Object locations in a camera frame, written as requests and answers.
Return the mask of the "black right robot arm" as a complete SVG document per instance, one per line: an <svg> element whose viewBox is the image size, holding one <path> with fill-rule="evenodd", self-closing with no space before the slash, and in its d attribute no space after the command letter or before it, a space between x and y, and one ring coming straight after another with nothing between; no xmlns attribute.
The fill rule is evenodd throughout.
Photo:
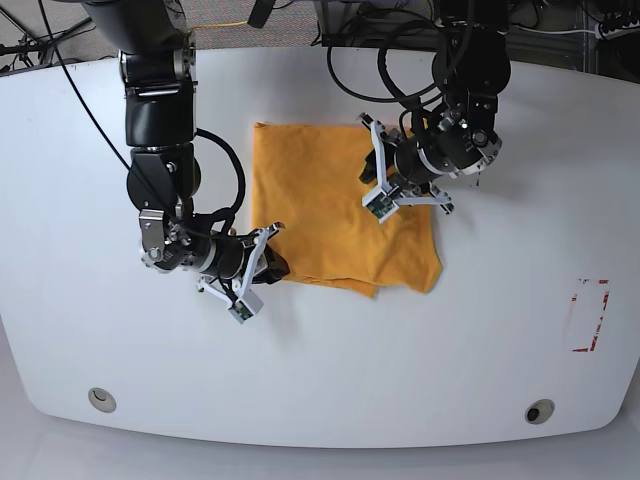
<svg viewBox="0 0 640 480"><path fill-rule="evenodd" d="M273 284L289 272L268 244L283 224L248 234L233 229L246 194L234 149L196 126L196 48L177 1L85 1L94 24L119 50L125 91L125 136L131 164L127 192L138 210L142 260L168 273L198 273L199 291L214 295L244 323L261 310L255 284ZM212 213L194 209L201 169L193 141L200 137L228 156L236 175L232 204Z"/></svg>

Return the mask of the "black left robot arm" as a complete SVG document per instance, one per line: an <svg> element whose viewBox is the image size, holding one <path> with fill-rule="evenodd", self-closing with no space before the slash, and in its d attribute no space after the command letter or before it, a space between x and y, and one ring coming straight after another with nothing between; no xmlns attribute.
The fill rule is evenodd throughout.
<svg viewBox="0 0 640 480"><path fill-rule="evenodd" d="M436 180L476 175L496 160L502 147L495 131L498 96L511 75L506 10L504 3L456 1L441 8L436 24L419 18L387 34L378 51L378 73L404 108L399 119L410 125L389 130L366 113L360 116L373 146L359 176L372 187L362 205L379 222L403 206L439 206L452 213L452 199ZM439 93L426 100L399 89L386 57L395 40L430 27L437 32L432 85Z"/></svg>

